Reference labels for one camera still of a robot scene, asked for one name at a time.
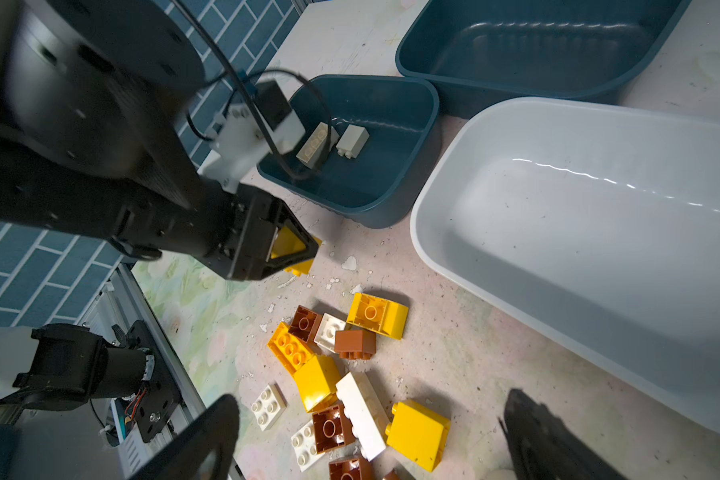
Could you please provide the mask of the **yellow hollow lego brick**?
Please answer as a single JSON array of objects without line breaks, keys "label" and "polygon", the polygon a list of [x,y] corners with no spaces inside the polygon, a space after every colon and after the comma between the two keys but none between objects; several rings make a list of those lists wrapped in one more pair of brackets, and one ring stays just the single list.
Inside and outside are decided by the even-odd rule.
[{"label": "yellow hollow lego brick", "polygon": [[356,293],[347,322],[391,339],[401,340],[409,308],[384,298]]}]

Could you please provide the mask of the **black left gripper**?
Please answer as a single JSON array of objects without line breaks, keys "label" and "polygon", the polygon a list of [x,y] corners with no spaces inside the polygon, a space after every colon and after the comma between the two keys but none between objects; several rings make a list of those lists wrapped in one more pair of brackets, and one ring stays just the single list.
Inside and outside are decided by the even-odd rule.
[{"label": "black left gripper", "polygon": [[[129,201],[107,241],[120,253],[157,260],[165,251],[189,255],[226,280],[263,280],[288,266],[315,259],[320,239],[299,223],[283,201],[253,186],[237,194],[207,185],[196,207],[185,209],[161,197]],[[307,250],[271,258],[276,234],[289,228]]]}]

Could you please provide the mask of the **small white lego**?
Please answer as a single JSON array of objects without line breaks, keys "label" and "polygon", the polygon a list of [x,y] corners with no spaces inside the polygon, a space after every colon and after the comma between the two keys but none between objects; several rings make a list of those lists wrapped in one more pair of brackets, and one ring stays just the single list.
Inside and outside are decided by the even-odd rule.
[{"label": "small white lego", "polygon": [[337,333],[345,331],[347,328],[348,324],[346,321],[329,313],[324,313],[318,325],[314,342],[322,350],[334,353]]}]

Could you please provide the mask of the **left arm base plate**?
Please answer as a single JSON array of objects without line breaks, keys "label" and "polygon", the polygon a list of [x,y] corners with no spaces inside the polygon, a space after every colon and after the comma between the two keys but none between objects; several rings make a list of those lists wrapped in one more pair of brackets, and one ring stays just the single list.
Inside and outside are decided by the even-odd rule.
[{"label": "left arm base plate", "polygon": [[124,346],[110,352],[116,392],[127,398],[124,414],[149,443],[166,426],[182,395],[144,320],[137,320],[124,340]]}]

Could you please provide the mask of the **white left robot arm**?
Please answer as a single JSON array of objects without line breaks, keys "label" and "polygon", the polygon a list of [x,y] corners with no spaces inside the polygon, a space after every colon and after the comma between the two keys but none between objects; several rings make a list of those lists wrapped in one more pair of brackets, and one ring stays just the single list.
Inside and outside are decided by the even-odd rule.
[{"label": "white left robot arm", "polygon": [[227,107],[196,167],[175,125],[210,85],[197,51],[150,1],[0,1],[0,222],[107,241],[156,261],[191,256],[227,280],[311,261],[288,205],[243,183],[304,128],[263,73],[222,61]]}]

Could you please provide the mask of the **long yellow lego brick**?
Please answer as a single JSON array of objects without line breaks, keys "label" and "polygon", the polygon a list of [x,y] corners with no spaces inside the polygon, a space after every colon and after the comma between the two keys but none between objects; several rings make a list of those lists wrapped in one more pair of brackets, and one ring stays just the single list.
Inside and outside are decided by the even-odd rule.
[{"label": "long yellow lego brick", "polygon": [[285,323],[277,326],[267,346],[291,377],[315,356],[304,341],[289,332]]}]

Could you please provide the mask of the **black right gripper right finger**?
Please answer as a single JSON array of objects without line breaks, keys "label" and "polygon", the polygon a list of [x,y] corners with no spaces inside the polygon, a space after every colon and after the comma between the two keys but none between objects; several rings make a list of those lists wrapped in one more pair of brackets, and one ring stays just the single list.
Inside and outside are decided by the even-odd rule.
[{"label": "black right gripper right finger", "polygon": [[521,389],[509,391],[500,424],[518,479],[625,479]]}]

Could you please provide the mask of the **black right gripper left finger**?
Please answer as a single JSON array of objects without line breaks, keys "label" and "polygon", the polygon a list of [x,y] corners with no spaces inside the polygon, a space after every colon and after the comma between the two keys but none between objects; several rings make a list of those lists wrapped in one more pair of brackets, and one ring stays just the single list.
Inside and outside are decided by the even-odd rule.
[{"label": "black right gripper left finger", "polygon": [[131,479],[227,479],[239,427],[238,402],[225,394]]}]

